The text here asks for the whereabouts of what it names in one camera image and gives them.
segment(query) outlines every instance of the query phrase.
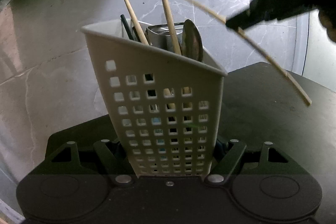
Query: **wooden chopstick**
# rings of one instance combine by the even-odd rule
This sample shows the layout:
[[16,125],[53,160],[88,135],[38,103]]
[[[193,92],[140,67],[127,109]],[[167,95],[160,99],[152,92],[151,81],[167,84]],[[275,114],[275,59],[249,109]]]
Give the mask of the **wooden chopstick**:
[[[210,16],[217,19],[222,24],[226,24],[226,18],[217,15],[217,13],[208,7],[204,6],[203,4],[195,1],[195,0],[185,0],[189,2],[190,4],[194,4],[196,7],[200,8],[202,11],[208,13]],[[293,76],[284,70],[275,60],[272,58],[263,48],[261,48],[256,42],[254,42],[251,38],[249,38],[245,32],[238,28],[238,30],[235,31],[242,39],[244,39],[249,45],[251,45],[259,54],[261,54],[268,62],[270,62],[271,65],[273,65],[274,68],[277,69],[277,71],[282,74],[285,79],[295,88],[297,93],[302,97],[303,101],[307,106],[310,106],[312,101],[307,95],[307,93],[303,90],[303,88],[300,86],[300,84],[293,78]]]
[[131,16],[131,20],[133,21],[133,24],[134,24],[134,27],[136,29],[136,32],[138,33],[138,36],[140,38],[140,42],[143,43],[143,44],[145,44],[145,45],[149,45],[148,41],[147,41],[147,39],[145,37],[145,34],[143,33],[143,30],[142,30],[142,28],[140,26],[140,23],[139,23],[136,15],[135,15],[133,9],[132,9],[132,6],[131,6],[130,2],[128,0],[124,0],[124,2],[126,4],[127,10],[129,12],[129,15]]
[[179,41],[177,40],[173,15],[171,14],[171,10],[170,10],[170,7],[169,7],[169,2],[168,2],[168,0],[162,0],[162,4],[163,4],[163,10],[165,12],[166,20],[167,20],[169,34],[170,34],[171,41],[172,41],[172,44],[173,44],[174,53],[182,55],[181,49],[180,49],[180,44],[179,44]]

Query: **metal spoon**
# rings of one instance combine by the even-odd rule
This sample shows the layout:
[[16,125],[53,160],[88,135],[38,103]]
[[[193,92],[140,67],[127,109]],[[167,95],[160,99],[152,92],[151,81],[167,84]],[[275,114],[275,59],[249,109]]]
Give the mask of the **metal spoon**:
[[187,19],[183,24],[182,55],[199,62],[203,61],[201,35],[194,22],[190,19]]

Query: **utensil holder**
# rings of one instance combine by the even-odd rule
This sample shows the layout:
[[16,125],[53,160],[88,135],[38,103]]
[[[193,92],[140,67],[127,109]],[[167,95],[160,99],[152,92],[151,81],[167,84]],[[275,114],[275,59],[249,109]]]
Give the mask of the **utensil holder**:
[[[150,26],[140,25],[143,31]],[[200,63],[131,41],[121,20],[87,25],[82,31],[106,108],[135,173],[208,174],[224,69],[205,48]],[[172,103],[175,109],[167,107]]]

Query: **marble floor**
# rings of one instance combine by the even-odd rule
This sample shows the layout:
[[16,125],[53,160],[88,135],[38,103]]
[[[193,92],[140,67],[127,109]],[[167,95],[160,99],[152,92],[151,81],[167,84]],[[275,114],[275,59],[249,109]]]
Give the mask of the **marble floor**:
[[[249,0],[198,0],[230,15]],[[161,0],[130,0],[139,20],[165,23]],[[234,33],[182,0],[175,22],[192,19],[205,47],[227,71],[263,59]],[[48,137],[106,114],[84,25],[128,15],[123,0],[12,0],[0,13],[0,199],[17,209],[15,185],[44,158]],[[296,18],[261,23],[248,34],[293,70]]]

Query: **dark surface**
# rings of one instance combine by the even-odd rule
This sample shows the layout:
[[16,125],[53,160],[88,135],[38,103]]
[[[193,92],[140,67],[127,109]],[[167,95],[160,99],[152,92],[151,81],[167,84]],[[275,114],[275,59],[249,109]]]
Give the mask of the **dark surface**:
[[[264,141],[276,143],[321,184],[323,199],[316,219],[334,224],[336,93],[299,75],[293,76],[312,99],[311,107],[267,63],[230,72],[224,81],[218,133],[226,139],[247,143],[248,150],[260,150]],[[67,141],[75,140],[79,146],[85,146],[115,136],[106,115],[52,135],[47,154]]]

